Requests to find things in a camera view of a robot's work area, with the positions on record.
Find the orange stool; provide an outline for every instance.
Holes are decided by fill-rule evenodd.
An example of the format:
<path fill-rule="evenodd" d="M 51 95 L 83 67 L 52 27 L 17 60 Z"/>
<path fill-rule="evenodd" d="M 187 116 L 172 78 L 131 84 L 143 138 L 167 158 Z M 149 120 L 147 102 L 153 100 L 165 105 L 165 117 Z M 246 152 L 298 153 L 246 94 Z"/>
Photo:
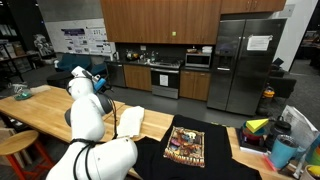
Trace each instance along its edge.
<path fill-rule="evenodd" d="M 33 176 L 32 178 L 35 179 L 45 169 L 49 170 L 54 166 L 53 161 L 38 140 L 38 136 L 39 133 L 37 131 L 24 131 L 6 139 L 3 143 L 0 144 L 0 156 L 6 156 L 8 158 L 19 179 L 26 179 L 25 175 L 31 175 Z M 43 160 L 32 171 L 23 171 L 18 161 L 14 157 L 14 153 L 24 150 L 32 144 L 35 145 Z"/>

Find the stainless steel refrigerator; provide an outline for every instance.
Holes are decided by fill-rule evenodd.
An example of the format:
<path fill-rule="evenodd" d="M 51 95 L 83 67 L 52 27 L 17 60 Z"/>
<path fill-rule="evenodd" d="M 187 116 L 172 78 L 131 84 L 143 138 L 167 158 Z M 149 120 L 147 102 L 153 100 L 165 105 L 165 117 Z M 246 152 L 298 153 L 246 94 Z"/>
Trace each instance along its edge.
<path fill-rule="evenodd" d="M 286 19 L 221 21 L 207 107 L 254 115 Z"/>

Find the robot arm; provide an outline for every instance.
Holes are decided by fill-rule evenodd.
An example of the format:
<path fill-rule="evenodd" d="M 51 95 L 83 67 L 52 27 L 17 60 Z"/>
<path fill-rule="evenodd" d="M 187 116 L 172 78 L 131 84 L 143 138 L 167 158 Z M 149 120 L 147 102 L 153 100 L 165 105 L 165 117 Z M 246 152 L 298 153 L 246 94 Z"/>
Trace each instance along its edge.
<path fill-rule="evenodd" d="M 47 179 L 124 179 L 136 162 L 137 148 L 129 138 L 87 148 L 90 142 L 104 136 L 102 116 L 111 112 L 113 105 L 107 96 L 95 94 L 94 86 L 101 88 L 100 80 L 81 67 L 75 68 L 72 74 L 75 78 L 69 82 L 67 91 L 75 102 L 65 117 L 67 121 L 69 118 L 73 143 Z"/>

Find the wooden cabinet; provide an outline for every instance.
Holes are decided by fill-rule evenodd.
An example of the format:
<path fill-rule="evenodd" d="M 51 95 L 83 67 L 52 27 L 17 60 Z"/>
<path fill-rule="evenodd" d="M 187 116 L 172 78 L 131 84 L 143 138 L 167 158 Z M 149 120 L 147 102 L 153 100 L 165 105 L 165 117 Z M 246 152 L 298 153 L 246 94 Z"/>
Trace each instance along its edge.
<path fill-rule="evenodd" d="M 186 4 L 187 23 L 183 42 L 185 44 L 215 44 L 221 1 L 187 0 Z"/>
<path fill-rule="evenodd" d="M 222 0 L 221 14 L 281 11 L 286 0 Z"/>
<path fill-rule="evenodd" d="M 101 0 L 104 23 L 108 35 L 108 41 L 111 42 L 135 42 L 135 33 L 133 28 L 133 5 L 130 0 Z"/>
<path fill-rule="evenodd" d="M 181 71 L 179 95 L 181 97 L 207 101 L 210 77 L 210 73 Z"/>
<path fill-rule="evenodd" d="M 108 40 L 215 44 L 221 0 L 101 0 Z"/>
<path fill-rule="evenodd" d="M 194 87 L 194 72 L 181 71 L 179 96 L 192 98 Z"/>
<path fill-rule="evenodd" d="M 251 12 L 282 11 L 286 0 L 252 0 Z"/>
<path fill-rule="evenodd" d="M 151 91 L 150 67 L 124 65 L 124 76 L 127 87 Z"/>

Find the book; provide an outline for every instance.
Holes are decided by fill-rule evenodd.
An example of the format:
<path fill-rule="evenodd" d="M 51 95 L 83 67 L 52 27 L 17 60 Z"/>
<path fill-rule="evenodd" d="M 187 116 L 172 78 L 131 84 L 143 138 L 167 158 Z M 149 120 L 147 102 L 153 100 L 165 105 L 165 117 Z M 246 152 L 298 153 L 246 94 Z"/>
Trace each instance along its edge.
<path fill-rule="evenodd" d="M 244 152 L 249 152 L 249 153 L 255 153 L 255 154 L 264 154 L 264 155 L 268 155 L 268 149 L 267 147 L 264 145 L 264 140 L 261 144 L 263 144 L 262 146 L 255 146 L 252 144 L 247 143 L 244 140 L 244 136 L 242 134 L 242 128 L 236 128 L 236 134 L 237 134 L 237 138 L 238 138 L 238 142 L 239 142 L 239 146 L 240 146 L 240 150 L 244 151 Z"/>

